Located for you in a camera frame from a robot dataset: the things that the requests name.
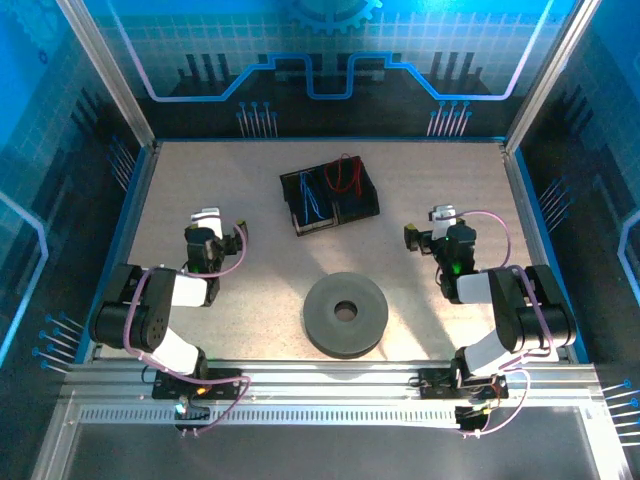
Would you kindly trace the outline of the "black connector box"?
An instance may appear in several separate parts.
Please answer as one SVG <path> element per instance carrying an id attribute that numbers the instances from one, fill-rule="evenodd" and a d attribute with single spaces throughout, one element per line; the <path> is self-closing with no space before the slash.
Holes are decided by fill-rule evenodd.
<path id="1" fill-rule="evenodd" d="M 489 423 L 491 409 L 488 407 L 455 407 L 455 421 L 462 432 L 483 431 Z"/>
<path id="2" fill-rule="evenodd" d="M 196 406 L 191 397 L 181 396 L 174 406 L 175 427 L 180 432 L 191 429 L 191 423 L 194 421 L 209 419 L 209 408 Z"/>

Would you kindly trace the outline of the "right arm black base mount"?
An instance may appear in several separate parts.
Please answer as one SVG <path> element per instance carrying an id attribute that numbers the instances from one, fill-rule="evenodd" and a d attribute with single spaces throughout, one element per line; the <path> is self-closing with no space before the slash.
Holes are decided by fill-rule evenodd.
<path id="1" fill-rule="evenodd" d="M 417 388 L 424 400 L 486 401 L 509 398 L 505 376 L 464 376 L 459 369 L 419 369 Z"/>

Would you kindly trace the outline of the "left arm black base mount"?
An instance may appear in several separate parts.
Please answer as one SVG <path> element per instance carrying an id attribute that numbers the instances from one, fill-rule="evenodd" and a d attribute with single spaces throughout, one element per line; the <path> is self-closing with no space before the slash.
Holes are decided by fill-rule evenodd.
<path id="1" fill-rule="evenodd" d="M 151 396 L 154 400 L 178 400 L 182 396 L 189 400 L 235 400 L 239 394 L 238 380 L 224 384 L 201 385 L 180 380 L 168 373 L 157 372 Z"/>

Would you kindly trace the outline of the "aluminium front rail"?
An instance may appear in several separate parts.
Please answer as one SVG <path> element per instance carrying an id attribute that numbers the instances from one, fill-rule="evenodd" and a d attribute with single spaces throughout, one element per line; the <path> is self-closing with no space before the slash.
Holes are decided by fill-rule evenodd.
<path id="1" fill-rule="evenodd" d="M 410 381 L 420 369 L 446 369 L 447 361 L 211 361 L 211 368 L 240 369 L 251 378 L 246 404 L 374 405 L 420 399 Z M 590 364 L 533 363 L 527 406 L 581 406 L 604 394 Z M 60 397 L 77 403 L 149 403 L 135 359 L 106 358 L 76 366 Z"/>

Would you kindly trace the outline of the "blue table edge strip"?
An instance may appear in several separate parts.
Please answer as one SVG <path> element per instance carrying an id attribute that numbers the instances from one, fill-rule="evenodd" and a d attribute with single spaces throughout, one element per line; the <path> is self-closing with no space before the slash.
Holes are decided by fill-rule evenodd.
<path id="1" fill-rule="evenodd" d="M 87 322 L 74 359 L 75 364 L 83 364 L 92 356 L 93 347 L 89 336 L 89 323 L 99 306 L 104 290 L 108 286 L 113 269 L 117 264 L 128 260 L 149 188 L 150 178 L 153 175 L 155 161 L 155 151 L 152 147 L 143 148 L 137 157 L 104 268 L 89 308 Z"/>
<path id="2" fill-rule="evenodd" d="M 534 243 L 536 244 L 536 248 L 540 251 L 539 252 L 540 254 L 537 255 L 537 257 L 541 256 L 541 259 L 544 259 L 544 261 L 550 266 L 551 271 L 553 272 L 559 284 L 560 290 L 562 291 L 565 299 L 567 300 L 570 310 L 572 311 L 572 313 L 575 313 L 573 305 L 571 303 L 569 292 L 567 290 L 566 284 L 564 282 L 564 278 L 560 271 L 560 266 L 558 264 L 557 257 L 551 242 L 549 231 L 543 219 L 538 196 L 535 192 L 531 175 L 529 173 L 529 170 L 526 165 L 524 156 L 521 152 L 521 149 L 517 148 L 513 156 L 517 164 L 518 173 L 522 178 L 524 189 L 526 191 L 527 200 L 525 202 L 526 202 L 526 205 L 531 210 L 531 216 L 533 218 L 532 222 L 534 226 L 532 228 L 534 233 L 532 233 L 531 235 L 533 235 L 536 238 L 534 240 Z M 577 363 L 587 364 L 587 363 L 590 363 L 589 354 L 587 352 L 585 342 L 581 335 L 582 332 L 580 331 L 579 321 L 576 320 L 576 322 L 578 325 L 577 337 L 574 344 L 570 347 L 570 350 L 572 351 L 570 356 L 571 356 L 571 359 L 575 360 L 575 362 Z"/>

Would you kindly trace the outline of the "aluminium corner post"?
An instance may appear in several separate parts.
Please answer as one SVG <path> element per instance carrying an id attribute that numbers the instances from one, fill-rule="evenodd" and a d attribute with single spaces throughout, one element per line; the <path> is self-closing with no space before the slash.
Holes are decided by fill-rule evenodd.
<path id="1" fill-rule="evenodd" d="M 504 151 L 513 156 L 529 131 L 551 90 L 566 68 L 602 0 L 576 0 L 535 82 L 525 97 L 506 135 Z"/>
<path id="2" fill-rule="evenodd" d="M 56 0 L 139 144 L 150 147 L 155 135 L 83 0 Z"/>

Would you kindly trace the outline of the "grey cable spool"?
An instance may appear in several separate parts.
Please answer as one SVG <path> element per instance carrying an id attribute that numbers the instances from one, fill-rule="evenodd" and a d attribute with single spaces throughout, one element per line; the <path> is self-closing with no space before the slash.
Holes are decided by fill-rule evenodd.
<path id="1" fill-rule="evenodd" d="M 387 300 L 364 275 L 327 275 L 309 290 L 303 305 L 308 339 L 322 353 L 338 359 L 359 358 L 381 341 L 389 319 Z"/>

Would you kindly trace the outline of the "dark glossy front panel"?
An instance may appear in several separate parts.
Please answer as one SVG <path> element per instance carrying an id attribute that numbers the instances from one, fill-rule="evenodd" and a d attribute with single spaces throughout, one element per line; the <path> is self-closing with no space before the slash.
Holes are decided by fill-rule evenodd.
<path id="1" fill-rule="evenodd" d="M 412 427 L 81 428 L 65 480 L 599 480 L 571 413 L 533 410 L 483 439 Z"/>

